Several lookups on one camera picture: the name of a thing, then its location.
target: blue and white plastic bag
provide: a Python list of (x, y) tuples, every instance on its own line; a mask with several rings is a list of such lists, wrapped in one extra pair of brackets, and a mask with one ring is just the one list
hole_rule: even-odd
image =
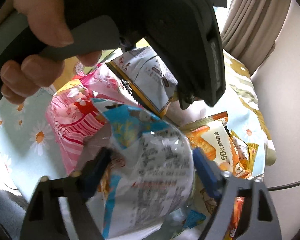
[(109, 99), (91, 100), (111, 125), (108, 147), (115, 153), (108, 194), (98, 192), (88, 206), (104, 201), (103, 225), (96, 223), (105, 239), (123, 235), (143, 239), (190, 195), (194, 166), (188, 139), (145, 109)]

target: hand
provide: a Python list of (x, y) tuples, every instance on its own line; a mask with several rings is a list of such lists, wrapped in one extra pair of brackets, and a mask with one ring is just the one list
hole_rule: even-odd
[[(64, 18), (63, 0), (13, 0), (13, 6), (28, 18), (31, 31), (42, 42), (64, 47), (74, 42)], [(78, 55), (87, 66), (98, 62), (101, 51)], [(13, 104), (21, 104), (40, 87), (50, 86), (63, 72), (64, 61), (30, 55), (22, 64), (9, 60), (1, 68), (2, 95)]]

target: white wall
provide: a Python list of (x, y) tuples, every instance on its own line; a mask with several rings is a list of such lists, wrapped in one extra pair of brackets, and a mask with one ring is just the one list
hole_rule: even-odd
[[(278, 156), (265, 171), (269, 187), (300, 180), (300, 7), (295, 0), (275, 44), (252, 77)], [(300, 228), (300, 186), (271, 194), (283, 239), (291, 240)]]

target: curtain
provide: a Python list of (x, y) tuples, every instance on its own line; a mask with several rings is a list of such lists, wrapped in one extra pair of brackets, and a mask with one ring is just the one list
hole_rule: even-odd
[(223, 48), (252, 75), (274, 49), (291, 0), (232, 0), (221, 40)]

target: cord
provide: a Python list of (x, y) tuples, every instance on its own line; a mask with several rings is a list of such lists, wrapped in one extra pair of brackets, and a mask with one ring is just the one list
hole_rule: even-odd
[(277, 191), (277, 190), (282, 190), (282, 189), (287, 189), (287, 188), (292, 188), (292, 187), (297, 187), (297, 186), (300, 186), (300, 181), (293, 182), (293, 183), (286, 184), (286, 185), (277, 186), (277, 187), (269, 187), (268, 190), (269, 191)]

